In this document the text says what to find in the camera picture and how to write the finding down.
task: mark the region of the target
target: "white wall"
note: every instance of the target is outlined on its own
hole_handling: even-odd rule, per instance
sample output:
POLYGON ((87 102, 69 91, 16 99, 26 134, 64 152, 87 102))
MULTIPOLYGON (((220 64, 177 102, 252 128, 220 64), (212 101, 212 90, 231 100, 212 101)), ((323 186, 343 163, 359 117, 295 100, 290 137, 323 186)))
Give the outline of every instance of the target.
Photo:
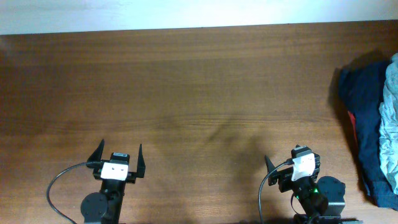
POLYGON ((0 0, 0 34, 398 19, 398 0, 0 0))

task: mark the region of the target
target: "navy blue fabric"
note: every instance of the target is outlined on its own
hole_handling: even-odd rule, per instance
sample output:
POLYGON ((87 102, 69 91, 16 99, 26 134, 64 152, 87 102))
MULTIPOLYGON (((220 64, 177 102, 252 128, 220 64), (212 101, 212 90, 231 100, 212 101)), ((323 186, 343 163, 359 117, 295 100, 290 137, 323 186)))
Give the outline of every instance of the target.
POLYGON ((339 79, 339 97, 348 111, 354 114, 358 138, 359 161, 370 196, 378 207, 398 210, 398 195, 380 169, 379 105, 383 101, 386 68, 390 61, 374 63, 363 69, 342 70, 339 79))

